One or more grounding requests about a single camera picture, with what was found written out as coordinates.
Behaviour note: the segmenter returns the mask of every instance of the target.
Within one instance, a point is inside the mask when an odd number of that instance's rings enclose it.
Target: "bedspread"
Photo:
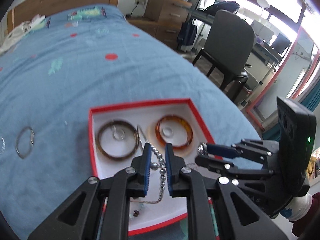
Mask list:
[[[0,210],[21,239],[92,174],[90,107],[191,98],[216,143],[259,138],[191,63],[127,23],[116,7],[86,8],[47,17],[0,57],[0,137],[6,144],[0,155]],[[25,126],[33,128],[35,139],[22,160],[15,139]],[[21,151],[28,144],[29,134],[21,138]],[[241,158],[234,163],[260,167]],[[182,239],[183,232],[177,223],[132,239]]]

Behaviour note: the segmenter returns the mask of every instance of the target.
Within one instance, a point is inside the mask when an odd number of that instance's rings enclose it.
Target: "chair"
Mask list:
[[[248,80],[244,67],[253,47],[255,34],[252,27],[240,17],[219,10],[214,18],[204,48],[198,53],[193,65],[204,56],[212,67],[207,73],[210,76],[215,67],[224,75],[220,90],[224,90],[233,80],[241,85],[231,100],[234,102]]]

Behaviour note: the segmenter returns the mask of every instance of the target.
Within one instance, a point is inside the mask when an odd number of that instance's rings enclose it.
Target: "red dot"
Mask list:
[[[118,58],[117,54],[114,54],[114,53],[106,54],[106,59],[107,60],[115,60],[117,58]]]

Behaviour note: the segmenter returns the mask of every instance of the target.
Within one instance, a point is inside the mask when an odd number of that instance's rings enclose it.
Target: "amber bangle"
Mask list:
[[[127,127],[133,134],[134,134],[134,138],[136,140],[135,142],[135,145],[134,145],[134,148],[132,149],[132,151],[130,151],[126,156],[123,156],[123,157],[115,157],[115,156],[112,156],[110,154],[108,154],[101,146],[101,136],[103,134],[103,132],[108,129],[109,127],[111,126],[114,126],[114,125],[122,125],[124,127]],[[130,158],[132,155],[134,155],[139,147],[139,136],[138,136],[138,132],[137,130],[128,122],[126,121],[122,121],[122,120],[116,120],[116,121],[111,121],[109,123],[106,123],[105,125],[103,125],[98,134],[97,134],[97,138],[96,138],[96,144],[97,144],[97,148],[99,149],[99,151],[104,154],[105,156],[107,156],[108,158],[110,158],[111,160],[114,160],[114,161],[123,161],[125,159],[128,159]]]
[[[174,150],[184,150],[185,148],[187,148],[191,144],[192,139],[193,139],[193,132],[192,132],[192,128],[191,128],[190,124],[186,120],[184,120],[183,118],[181,118],[179,116],[166,115],[166,116],[162,117],[156,124],[156,137],[157,137],[158,141],[162,144],[162,146],[165,146],[167,143],[163,139],[161,132],[160,132],[160,125],[163,121],[175,121],[175,122],[181,124],[187,132],[187,142],[183,145],[180,145],[180,146],[172,145],[172,148]]]

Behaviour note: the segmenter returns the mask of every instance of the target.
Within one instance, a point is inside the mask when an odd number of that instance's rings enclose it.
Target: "pearl bead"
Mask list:
[[[153,171],[156,171],[159,168],[159,164],[158,163],[151,163],[150,168]]]

